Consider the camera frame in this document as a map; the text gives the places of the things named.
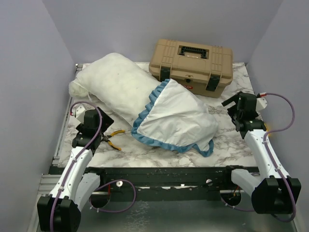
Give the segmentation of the white pillow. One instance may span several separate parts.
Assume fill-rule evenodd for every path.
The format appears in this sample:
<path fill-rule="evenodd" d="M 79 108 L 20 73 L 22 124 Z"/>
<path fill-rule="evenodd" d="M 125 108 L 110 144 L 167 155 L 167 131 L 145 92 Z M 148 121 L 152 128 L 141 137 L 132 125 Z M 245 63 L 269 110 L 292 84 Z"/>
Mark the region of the white pillow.
<path fill-rule="evenodd" d="M 135 62 L 110 53 L 79 71 L 69 83 L 69 94 L 74 98 L 96 96 L 132 126 L 158 85 L 160 82 Z"/>

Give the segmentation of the white pillowcase blue trim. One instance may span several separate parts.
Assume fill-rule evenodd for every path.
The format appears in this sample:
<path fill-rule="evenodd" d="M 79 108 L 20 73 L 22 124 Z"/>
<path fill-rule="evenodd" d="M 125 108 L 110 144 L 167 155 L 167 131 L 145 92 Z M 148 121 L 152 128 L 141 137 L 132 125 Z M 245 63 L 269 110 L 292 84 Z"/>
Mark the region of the white pillowcase blue trim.
<path fill-rule="evenodd" d="M 149 100 L 133 123 L 133 138 L 179 153 L 193 148 L 207 157 L 213 152 L 219 124 L 202 100 L 172 79 L 161 82 Z"/>

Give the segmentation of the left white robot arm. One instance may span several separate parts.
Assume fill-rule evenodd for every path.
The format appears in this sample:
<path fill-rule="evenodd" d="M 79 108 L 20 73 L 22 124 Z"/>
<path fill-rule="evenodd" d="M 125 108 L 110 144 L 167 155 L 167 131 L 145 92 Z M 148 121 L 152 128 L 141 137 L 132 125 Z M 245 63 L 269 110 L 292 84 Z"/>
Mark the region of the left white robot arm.
<path fill-rule="evenodd" d="M 85 170 L 113 119 L 99 107 L 93 110 L 79 107 L 75 117 L 80 124 L 72 141 L 69 161 L 54 188 L 37 202 L 43 232 L 77 231 L 87 199 L 94 190 L 103 190 L 107 184 L 104 176 L 85 173 Z"/>

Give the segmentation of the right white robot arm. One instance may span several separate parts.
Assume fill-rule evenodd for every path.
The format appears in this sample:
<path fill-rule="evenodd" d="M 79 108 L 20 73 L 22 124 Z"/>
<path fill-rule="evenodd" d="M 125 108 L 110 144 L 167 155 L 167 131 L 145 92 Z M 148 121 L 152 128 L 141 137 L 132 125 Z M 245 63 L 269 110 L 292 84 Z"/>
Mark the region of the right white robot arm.
<path fill-rule="evenodd" d="M 267 107 L 265 96 L 240 91 L 222 102 L 222 106 L 234 103 L 228 108 L 232 123 L 245 140 L 253 154 L 259 170 L 259 177 L 254 177 L 246 168 L 228 166 L 222 176 L 224 189 L 239 187 L 251 198 L 253 211 L 258 214 L 290 215 L 287 222 L 296 216 L 296 202 L 301 191 L 299 179 L 292 178 L 281 165 L 269 140 L 263 120 L 258 119 L 258 112 Z"/>

